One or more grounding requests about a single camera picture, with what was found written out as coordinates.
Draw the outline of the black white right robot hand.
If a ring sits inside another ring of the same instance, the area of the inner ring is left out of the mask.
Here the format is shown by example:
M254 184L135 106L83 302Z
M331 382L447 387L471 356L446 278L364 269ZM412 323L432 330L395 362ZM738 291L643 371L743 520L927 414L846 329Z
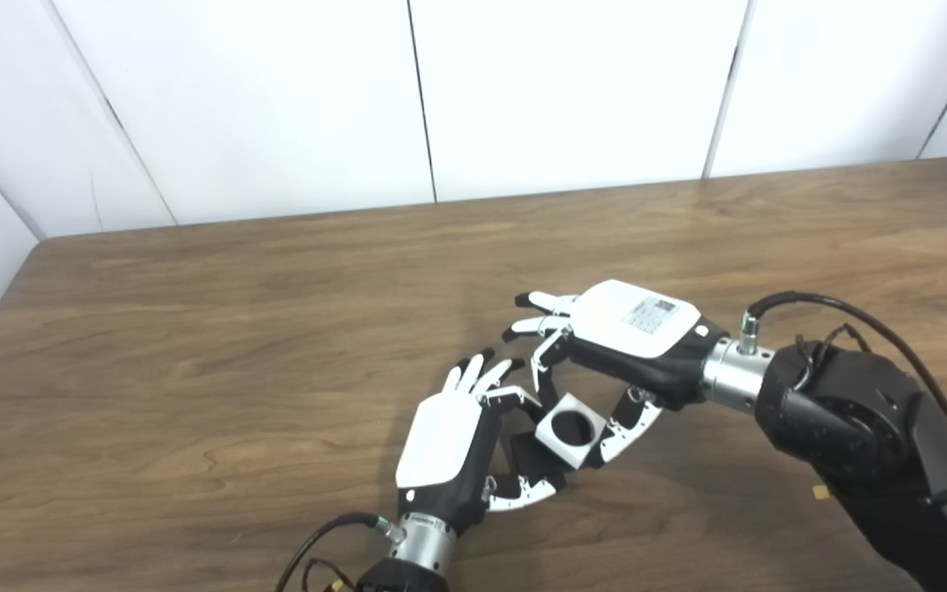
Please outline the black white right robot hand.
M605 280L581 294L541 291L515 297L538 315L504 330L506 342L538 336L529 359L543 405L534 434L515 439L515 457L548 460L563 472L601 468L657 423L666 409L699 404L709 356L729 333L694 304L620 280ZM571 361L627 386L608 417L553 382L559 363Z

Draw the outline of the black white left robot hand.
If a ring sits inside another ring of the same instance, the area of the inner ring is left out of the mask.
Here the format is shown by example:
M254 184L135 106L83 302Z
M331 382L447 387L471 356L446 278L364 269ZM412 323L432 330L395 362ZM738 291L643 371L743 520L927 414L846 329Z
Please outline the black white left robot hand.
M395 471L401 517L428 515L461 537L490 512L526 508L567 487L557 472L490 472L504 415L515 409L531 419L543 415L541 401L506 381L524 361L493 357L486 348L460 359L440 390L418 405Z

